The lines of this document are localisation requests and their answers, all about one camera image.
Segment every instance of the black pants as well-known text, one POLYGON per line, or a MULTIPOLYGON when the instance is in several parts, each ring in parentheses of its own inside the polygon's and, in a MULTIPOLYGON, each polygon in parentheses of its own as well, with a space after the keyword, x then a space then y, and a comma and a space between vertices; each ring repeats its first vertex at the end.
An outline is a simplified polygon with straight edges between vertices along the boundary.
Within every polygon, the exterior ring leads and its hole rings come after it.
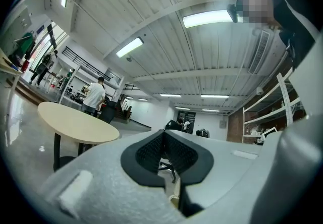
MULTIPOLYGON (((45 68, 45 70, 43 70, 43 72, 39 75, 39 77, 38 77, 38 80, 37 80, 37 84, 38 85, 40 85, 40 82, 41 82, 41 80, 42 80, 42 78, 44 78, 44 76, 45 76, 45 74, 48 72, 48 69, 47 68, 45 68)), ((37 76, 38 74, 37 74, 37 72, 35 72, 33 75, 32 75, 32 77, 31 77, 31 79, 30 79, 30 81, 33 81, 35 78, 36 78, 36 76, 37 76)))

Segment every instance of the beige tabletop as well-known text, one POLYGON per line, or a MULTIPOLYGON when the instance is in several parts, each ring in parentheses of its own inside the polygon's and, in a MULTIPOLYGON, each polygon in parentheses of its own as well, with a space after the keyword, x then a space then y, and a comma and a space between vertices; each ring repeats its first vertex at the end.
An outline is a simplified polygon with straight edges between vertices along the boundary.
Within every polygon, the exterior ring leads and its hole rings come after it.
POLYGON ((38 106, 40 117, 62 138, 85 144, 116 140, 119 131, 106 122, 68 106, 43 102, 38 106))
POLYGON ((11 62, 8 57, 5 55, 5 53, 0 48, 0 70, 3 70, 4 72, 20 75, 22 74, 21 71, 17 71, 14 68, 10 67, 6 62, 5 59, 9 62, 11 62))

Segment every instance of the metal railing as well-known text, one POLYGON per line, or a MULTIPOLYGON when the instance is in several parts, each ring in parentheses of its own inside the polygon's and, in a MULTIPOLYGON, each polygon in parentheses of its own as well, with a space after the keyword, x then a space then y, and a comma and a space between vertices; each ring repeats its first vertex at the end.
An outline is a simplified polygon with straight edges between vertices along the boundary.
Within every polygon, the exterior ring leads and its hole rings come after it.
POLYGON ((125 95, 121 94, 119 101, 120 101, 121 110, 123 113, 126 112, 125 117, 128 119, 131 115, 131 106, 127 105, 125 98, 126 98, 125 95))
POLYGON ((135 85, 133 84, 125 84, 125 86, 123 87, 123 90, 140 90, 139 88, 137 88, 135 85))
POLYGON ((104 74, 103 72, 99 71, 96 67, 89 64, 86 60, 79 57, 76 53, 74 53, 68 46, 65 47, 64 51, 62 52, 68 59, 75 62, 77 65, 84 66, 88 71, 98 74, 99 76, 103 77, 105 80, 109 81, 111 78, 104 74))

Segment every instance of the black table leg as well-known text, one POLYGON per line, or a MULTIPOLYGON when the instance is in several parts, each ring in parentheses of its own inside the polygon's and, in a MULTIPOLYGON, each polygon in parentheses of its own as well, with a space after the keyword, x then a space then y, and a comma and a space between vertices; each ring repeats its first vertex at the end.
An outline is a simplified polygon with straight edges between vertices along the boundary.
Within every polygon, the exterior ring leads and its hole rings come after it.
POLYGON ((55 133, 54 139, 54 171, 60 168, 60 146, 61 146, 61 136, 55 133))
POLYGON ((60 146, 61 146, 61 136, 55 133, 54 138, 54 171, 58 170, 60 167, 63 167, 67 163, 71 162, 75 157, 60 157, 60 146))
POLYGON ((81 155, 84 150, 84 143, 79 143, 79 151, 77 152, 77 155, 81 155))

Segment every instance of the mesh vent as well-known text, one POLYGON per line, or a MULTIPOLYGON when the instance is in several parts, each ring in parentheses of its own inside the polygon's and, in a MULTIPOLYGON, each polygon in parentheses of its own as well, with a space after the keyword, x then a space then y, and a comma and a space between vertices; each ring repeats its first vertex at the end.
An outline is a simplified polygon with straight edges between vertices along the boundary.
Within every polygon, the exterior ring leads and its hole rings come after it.
POLYGON ((169 134, 164 136, 165 152, 171 159, 176 172, 181 174, 197 161, 197 152, 169 134))
POLYGON ((264 54, 265 54, 265 50, 266 50, 266 47, 268 44, 269 36, 270 36, 270 34, 268 32, 262 30, 261 35, 257 41, 257 46, 255 49, 255 53, 254 53, 252 62, 249 66, 249 71, 248 71, 249 73, 254 74, 259 71, 261 63, 263 62, 263 60, 261 60, 261 59, 264 58, 264 54))
POLYGON ((163 134, 160 134, 158 137, 138 149, 136 153, 138 164, 148 171, 157 174, 159 161, 164 150, 162 144, 163 134))

